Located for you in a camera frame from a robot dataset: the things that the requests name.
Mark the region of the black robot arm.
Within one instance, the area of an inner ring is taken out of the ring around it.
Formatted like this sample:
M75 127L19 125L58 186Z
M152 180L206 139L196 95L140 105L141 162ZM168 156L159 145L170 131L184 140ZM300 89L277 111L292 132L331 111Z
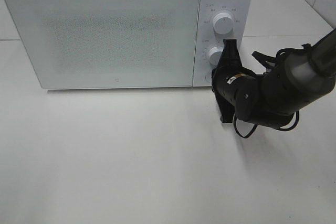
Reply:
M301 49L280 49L275 57L254 51L266 68L256 74L242 65L237 41L225 39L212 71L214 92L222 123L237 120L286 131L299 118L299 110L330 93L335 87L335 31Z

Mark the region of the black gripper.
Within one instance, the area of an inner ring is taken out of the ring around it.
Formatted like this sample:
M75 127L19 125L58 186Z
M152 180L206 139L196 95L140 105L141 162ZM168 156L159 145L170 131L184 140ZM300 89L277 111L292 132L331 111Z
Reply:
M224 49L212 76L212 90L223 123L233 117L248 121L259 98L259 83L254 72L242 67L237 40L224 39Z

